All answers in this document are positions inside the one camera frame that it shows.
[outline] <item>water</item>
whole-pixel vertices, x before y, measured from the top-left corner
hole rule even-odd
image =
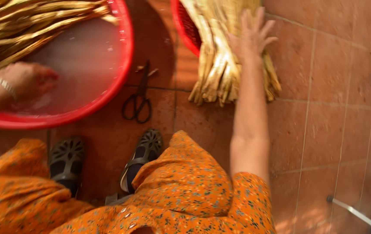
[[[60,75],[58,87],[37,100],[15,104],[8,111],[60,114],[89,104],[118,77],[119,48],[119,27],[102,19],[71,26],[24,59],[55,69]]]

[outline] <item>hand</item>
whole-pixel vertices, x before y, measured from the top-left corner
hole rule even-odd
[[[0,79],[15,90],[19,101],[42,96],[56,87],[58,74],[37,63],[17,62],[0,70]]]
[[[277,37],[268,37],[268,33],[273,28],[275,21],[268,20],[263,25],[265,8],[260,7],[256,10],[255,18],[251,16],[250,10],[242,13],[241,35],[228,35],[229,45],[235,53],[240,63],[260,56],[266,45],[278,40]]]

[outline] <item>bracelet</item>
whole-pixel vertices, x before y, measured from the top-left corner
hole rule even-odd
[[[12,86],[7,81],[0,78],[0,86],[5,88],[12,95],[15,102],[18,100],[18,96],[16,95],[15,89],[13,89]]]

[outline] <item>sandal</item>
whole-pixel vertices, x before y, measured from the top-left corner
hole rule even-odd
[[[149,129],[140,137],[131,160],[126,164],[125,169],[120,176],[120,188],[123,191],[128,193],[132,192],[132,189],[129,189],[131,186],[129,186],[127,182],[128,169],[135,164],[142,166],[147,162],[157,159],[161,155],[161,149],[162,136],[158,130]]]
[[[84,140],[78,136],[58,142],[50,152],[51,179],[70,189],[73,197],[81,183],[84,157]]]

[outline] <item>dried plant stalk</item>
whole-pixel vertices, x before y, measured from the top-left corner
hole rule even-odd
[[[70,25],[95,17],[118,25],[106,0],[0,0],[0,69],[40,48]]]
[[[248,8],[254,15],[261,6],[261,0],[180,1],[202,38],[198,81],[188,100],[200,105],[203,101],[214,102],[219,99],[219,105],[223,107],[225,103],[239,98],[241,79],[241,65],[230,50],[226,35],[240,35],[242,10]],[[274,95],[282,88],[267,50],[262,58],[265,98],[273,101]]]

